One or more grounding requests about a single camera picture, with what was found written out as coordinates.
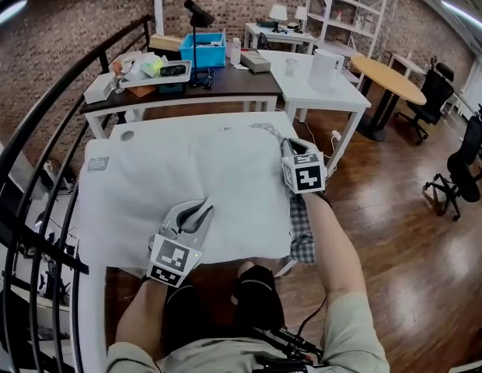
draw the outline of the metal railing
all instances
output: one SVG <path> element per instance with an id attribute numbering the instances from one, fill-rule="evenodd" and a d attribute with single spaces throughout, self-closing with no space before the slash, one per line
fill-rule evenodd
<path id="1" fill-rule="evenodd" d="M 109 37 L 103 41 L 100 45 L 93 48 L 88 54 L 86 54 L 82 59 L 80 59 L 75 65 L 73 65 L 57 82 L 54 84 L 36 103 L 36 105 L 30 110 L 30 112 L 23 119 L 22 123 L 18 126 L 15 134 L 11 137 L 10 142 L 4 148 L 4 151 L 0 155 L 0 196 L 2 188 L 9 178 L 9 173 L 16 161 L 16 158 L 22 151 L 22 148 L 29 140 L 32 133 L 35 131 L 37 125 L 44 119 L 45 115 L 50 111 L 50 108 L 57 101 L 60 95 L 96 60 L 100 61 L 101 73 L 107 73 L 109 71 L 109 64 L 107 58 L 107 50 L 112 47 L 116 42 L 122 40 L 133 30 L 138 27 L 143 26 L 143 32 L 135 37 L 127 46 L 125 46 L 118 55 L 131 49 L 142 37 L 145 38 L 145 44 L 142 46 L 148 46 L 149 44 L 149 31 L 148 31 L 148 21 L 151 19 L 149 15 L 143 16 L 142 18 L 134 21 L 130 25 L 124 27 L 119 32 L 115 33 L 113 36 Z M 82 359 L 79 348 L 79 330 L 78 330 L 78 291 L 79 291 L 79 276 L 80 274 L 89 274 L 89 268 L 80 261 L 77 254 L 75 256 L 69 256 L 65 252 L 65 243 L 68 236 L 68 229 L 70 221 L 72 219 L 72 213 L 74 211 L 75 203 L 77 201 L 77 195 L 79 190 L 79 182 L 75 183 L 72 191 L 71 199 L 68 204 L 68 209 L 65 214 L 65 219 L 61 228 L 61 237 L 55 245 L 48 242 L 44 236 L 47 231 L 47 223 L 49 222 L 49 217 L 53 210 L 54 202 L 56 201 L 56 196 L 60 190 L 62 180 L 64 178 L 64 173 L 66 173 L 67 168 L 75 154 L 77 147 L 79 146 L 82 137 L 87 131 L 87 122 L 82 127 L 81 131 L 77 135 L 76 139 L 73 141 L 72 146 L 68 150 L 68 154 L 65 160 L 61 164 L 61 168 L 58 171 L 58 175 L 54 181 L 54 184 L 49 193 L 47 199 L 47 206 L 44 210 L 44 219 L 40 226 L 39 233 L 35 233 L 31 228 L 26 225 L 26 216 L 28 212 L 28 207 L 30 204 L 30 197 L 36 186 L 38 179 L 40 178 L 41 171 L 44 167 L 44 163 L 49 158 L 51 151 L 56 145 L 58 139 L 60 138 L 63 130 L 67 127 L 70 120 L 74 117 L 79 107 L 84 101 L 83 95 L 81 95 L 75 105 L 66 113 L 63 120 L 60 122 L 54 133 L 52 134 L 50 140 L 47 142 L 44 150 L 42 151 L 39 160 L 37 161 L 36 167 L 30 177 L 28 184 L 26 185 L 25 192 L 19 203 L 18 209 L 15 214 L 13 214 L 9 209 L 0 201 L 0 221 L 6 225 L 6 227 L 11 230 L 12 238 L 11 241 L 5 239 L 0 239 L 0 243 L 3 245 L 8 245 L 8 251 L 6 253 L 5 269 L 4 269 L 4 282 L 3 282 L 3 321 L 5 329 L 5 342 L 7 351 L 12 361 L 12 371 L 17 373 L 19 371 L 17 364 L 21 360 L 23 355 L 16 354 L 16 348 L 13 346 L 15 336 L 19 333 L 13 333 L 11 331 L 12 320 L 11 316 L 12 309 L 10 308 L 11 300 L 11 289 L 12 284 L 16 280 L 13 274 L 15 266 L 15 258 L 18 254 L 18 247 L 23 244 L 27 249 L 34 249 L 32 271 L 30 276 L 30 305 L 29 305 L 29 315 L 30 315 L 30 340 L 33 349 L 33 359 L 35 360 L 35 365 L 38 372 L 44 370 L 53 371 L 53 367 L 57 367 L 58 371 L 66 372 L 72 370 L 63 361 L 63 354 L 61 351 L 61 337 L 60 337 L 60 292 L 59 285 L 61 284 L 61 268 L 65 265 L 73 269 L 73 282 L 72 282 L 72 336 L 74 344 L 74 359 L 77 366 L 78 372 L 83 372 Z M 103 128 L 108 124 L 111 114 L 107 115 L 103 120 Z M 54 262 L 54 292 L 53 292 L 53 334 L 54 334 L 54 351 L 55 351 L 55 361 L 44 356 L 40 352 L 39 345 L 39 334 L 37 325 L 37 282 L 39 276 L 39 268 L 42 254 L 48 255 Z"/>

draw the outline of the round wooden table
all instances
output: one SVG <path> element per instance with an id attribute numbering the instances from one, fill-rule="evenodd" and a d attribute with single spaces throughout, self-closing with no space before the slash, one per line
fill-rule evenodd
<path id="1" fill-rule="evenodd" d="M 386 139 L 384 126 L 395 109 L 399 98 L 416 105 L 424 105 L 426 103 L 426 97 L 413 82 L 410 82 L 400 73 L 381 62 L 356 55 L 351 57 L 351 63 L 365 76 L 361 90 L 363 96 L 367 96 L 372 82 L 379 84 L 385 89 L 374 116 L 370 117 L 364 113 L 357 126 L 357 131 L 365 137 L 374 141 L 384 141 Z"/>

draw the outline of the wooden floor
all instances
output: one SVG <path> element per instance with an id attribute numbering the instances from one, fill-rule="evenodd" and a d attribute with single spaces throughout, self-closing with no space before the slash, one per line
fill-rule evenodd
<path id="1" fill-rule="evenodd" d="M 374 86 L 375 106 L 382 90 Z M 404 101 L 398 108 L 410 113 Z M 182 106 L 147 112 L 149 119 L 240 111 L 240 106 Z M 330 133 L 343 131 L 346 113 L 309 111 L 307 123 L 317 146 L 332 152 Z M 422 186 L 436 173 L 447 174 L 446 159 L 456 151 L 465 122 L 454 113 L 437 126 L 427 126 L 429 139 L 414 144 L 416 135 L 401 118 L 390 119 L 387 140 L 370 141 L 355 133 L 327 187 L 327 196 L 361 258 L 369 302 L 379 340 L 395 372 L 447 372 L 474 361 L 482 351 L 482 198 L 468 204 L 459 199 L 462 217 L 453 209 L 438 217 L 437 198 Z M 295 121 L 301 138 L 312 140 L 306 126 Z M 479 182 L 482 193 L 482 181 Z M 201 266 L 193 280 L 202 288 L 214 319 L 228 323 L 232 281 L 239 262 Z M 107 276 L 107 338 L 135 292 L 138 280 L 109 270 Z M 289 328 L 313 312 L 323 290 L 313 266 L 297 264 L 277 281 Z M 303 336 L 318 341 L 325 312 L 310 321 Z"/>

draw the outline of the power outlet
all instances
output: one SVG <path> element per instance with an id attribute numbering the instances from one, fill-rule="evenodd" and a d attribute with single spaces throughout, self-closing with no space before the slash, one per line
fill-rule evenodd
<path id="1" fill-rule="evenodd" d="M 341 140 L 341 134 L 338 133 L 336 130 L 331 131 L 331 134 L 333 135 L 334 138 L 336 138 L 336 141 L 339 142 Z"/>

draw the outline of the blue plastic box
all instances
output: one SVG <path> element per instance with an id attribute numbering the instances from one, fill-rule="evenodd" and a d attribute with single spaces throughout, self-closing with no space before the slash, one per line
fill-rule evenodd
<path id="1" fill-rule="evenodd" d="M 199 68 L 225 66 L 225 33 L 196 33 L 196 44 L 221 41 L 217 46 L 196 46 L 196 61 Z M 194 68 L 193 34 L 189 33 L 179 46 L 183 60 L 191 60 Z"/>

